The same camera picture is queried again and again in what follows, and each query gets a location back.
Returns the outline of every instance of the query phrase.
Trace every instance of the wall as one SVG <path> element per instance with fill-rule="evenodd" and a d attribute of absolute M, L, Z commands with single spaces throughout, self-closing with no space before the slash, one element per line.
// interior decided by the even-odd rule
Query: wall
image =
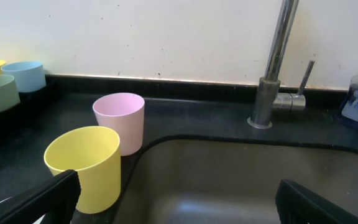
<path fill-rule="evenodd" d="M 0 58 L 48 73 L 255 85 L 282 0 L 0 0 Z M 300 0 L 280 79 L 347 89 L 358 0 Z"/>

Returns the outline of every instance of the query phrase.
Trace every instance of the black countertop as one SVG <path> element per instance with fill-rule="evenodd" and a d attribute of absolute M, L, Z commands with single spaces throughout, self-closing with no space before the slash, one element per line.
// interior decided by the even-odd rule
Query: black countertop
<path fill-rule="evenodd" d="M 0 139 L 0 201 L 49 178 L 44 151 L 61 134 L 97 125 L 92 104 L 102 95 L 71 93 L 35 119 Z M 303 113 L 275 113 L 273 127 L 251 128 L 252 104 L 146 98 L 144 147 L 175 138 L 320 147 L 358 153 L 358 130 L 332 119 L 335 110 L 308 108 Z M 122 158 L 123 190 L 141 151 Z M 73 223 L 111 223 L 117 205 L 95 215 L 76 212 Z"/>

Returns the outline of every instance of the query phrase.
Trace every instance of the sink basin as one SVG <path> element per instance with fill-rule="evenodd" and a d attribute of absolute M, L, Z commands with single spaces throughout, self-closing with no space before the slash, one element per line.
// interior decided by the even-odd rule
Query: sink basin
<path fill-rule="evenodd" d="M 114 223 L 280 223 L 282 179 L 358 217 L 358 154 L 170 140 L 141 155 Z"/>

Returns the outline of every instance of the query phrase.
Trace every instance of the faucet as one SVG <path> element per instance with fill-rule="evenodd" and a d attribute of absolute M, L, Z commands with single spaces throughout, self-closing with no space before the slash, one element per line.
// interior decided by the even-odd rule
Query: faucet
<path fill-rule="evenodd" d="M 272 127 L 270 116 L 274 108 L 293 111 L 303 110 L 306 106 L 303 90 L 313 68 L 314 61 L 310 61 L 297 94 L 278 92 L 281 83 L 278 79 L 278 74 L 298 3 L 299 0 L 283 0 L 282 2 L 265 76 L 259 79 L 254 111 L 247 120 L 255 128 L 268 129 Z"/>

